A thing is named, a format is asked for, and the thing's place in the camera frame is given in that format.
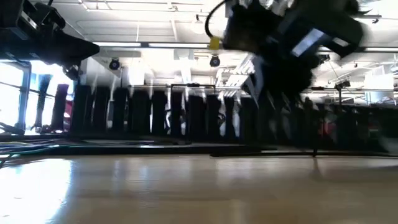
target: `ceiling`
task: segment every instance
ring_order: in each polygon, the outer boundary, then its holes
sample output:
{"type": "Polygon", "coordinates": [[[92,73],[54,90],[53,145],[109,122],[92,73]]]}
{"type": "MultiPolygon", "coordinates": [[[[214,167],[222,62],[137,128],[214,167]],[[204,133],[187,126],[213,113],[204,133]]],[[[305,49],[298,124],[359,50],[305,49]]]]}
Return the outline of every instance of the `ceiling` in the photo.
{"type": "MultiPolygon", "coordinates": [[[[398,47],[398,2],[396,0],[361,0],[363,7],[370,8],[374,19],[359,19],[368,30],[364,45],[368,47],[398,47]]],[[[208,43],[203,23],[196,22],[196,15],[204,22],[205,16],[218,4],[214,0],[54,0],[53,7],[67,20],[65,29],[69,34],[93,42],[187,42],[208,43]]],[[[216,11],[210,24],[211,31],[221,36],[227,18],[225,7],[216,11]]],[[[134,58],[141,58],[149,72],[146,79],[152,83],[176,82],[176,76],[187,75],[194,82],[210,84],[217,71],[223,77],[241,67],[249,56],[244,52],[191,50],[189,53],[174,49],[132,49],[125,47],[102,47],[95,59],[107,67],[110,60],[119,57],[124,66],[132,66],[134,58]],[[189,54],[188,61],[181,54],[189,54]],[[211,68],[209,61],[218,54],[221,65],[211,68]]],[[[314,70],[314,85],[325,86],[346,75],[351,84],[361,86],[369,68],[380,64],[394,63],[394,54],[353,54],[344,60],[331,55],[331,60],[314,70]]]]}

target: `dome camera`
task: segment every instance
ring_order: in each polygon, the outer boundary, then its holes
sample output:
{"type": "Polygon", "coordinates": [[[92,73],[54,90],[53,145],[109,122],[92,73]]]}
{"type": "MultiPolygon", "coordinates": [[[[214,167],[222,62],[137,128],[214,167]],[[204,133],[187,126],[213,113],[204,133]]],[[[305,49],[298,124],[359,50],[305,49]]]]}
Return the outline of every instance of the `dome camera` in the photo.
{"type": "Polygon", "coordinates": [[[210,66],[211,67],[218,67],[220,65],[221,61],[218,58],[218,55],[213,55],[210,59],[210,66]]]}
{"type": "Polygon", "coordinates": [[[120,68],[120,62],[118,58],[113,58],[111,63],[109,63],[109,69],[117,70],[120,68]]]}

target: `wooden floor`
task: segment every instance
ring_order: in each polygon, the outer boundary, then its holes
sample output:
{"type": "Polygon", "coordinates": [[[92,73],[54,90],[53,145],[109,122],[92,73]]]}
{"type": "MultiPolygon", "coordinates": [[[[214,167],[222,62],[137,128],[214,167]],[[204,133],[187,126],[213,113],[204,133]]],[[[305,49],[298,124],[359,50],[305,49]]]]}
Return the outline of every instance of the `wooden floor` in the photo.
{"type": "Polygon", "coordinates": [[[398,223],[398,159],[15,159],[0,223],[398,223]]]}

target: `robotic arm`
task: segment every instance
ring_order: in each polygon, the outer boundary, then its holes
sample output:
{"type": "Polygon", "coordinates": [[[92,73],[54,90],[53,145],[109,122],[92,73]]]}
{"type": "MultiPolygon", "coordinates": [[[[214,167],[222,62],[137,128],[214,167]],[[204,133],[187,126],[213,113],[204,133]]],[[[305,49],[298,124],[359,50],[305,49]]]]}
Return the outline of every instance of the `robotic arm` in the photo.
{"type": "Polygon", "coordinates": [[[54,7],[28,0],[0,0],[0,59],[57,63],[76,80],[81,61],[100,48],[64,33],[65,26],[54,7]]]}
{"type": "MultiPolygon", "coordinates": [[[[228,1],[219,3],[209,14],[205,30],[214,37],[208,24],[213,13],[228,1]]],[[[351,16],[359,14],[356,0],[274,0],[264,7],[252,0],[244,7],[236,3],[221,40],[224,49],[242,50],[257,55],[256,84],[252,96],[265,92],[283,93],[293,99],[310,86],[311,69],[319,65],[317,51],[325,46],[341,58],[361,51],[364,29],[351,16]]]]}

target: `yellow tag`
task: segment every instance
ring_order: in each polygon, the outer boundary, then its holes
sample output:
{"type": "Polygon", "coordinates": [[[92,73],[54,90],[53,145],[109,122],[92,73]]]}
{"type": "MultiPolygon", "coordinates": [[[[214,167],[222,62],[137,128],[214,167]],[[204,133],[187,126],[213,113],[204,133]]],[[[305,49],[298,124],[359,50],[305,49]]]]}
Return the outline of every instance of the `yellow tag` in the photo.
{"type": "Polygon", "coordinates": [[[212,37],[210,39],[209,49],[210,50],[218,50],[218,49],[220,49],[220,38],[212,37]]]}

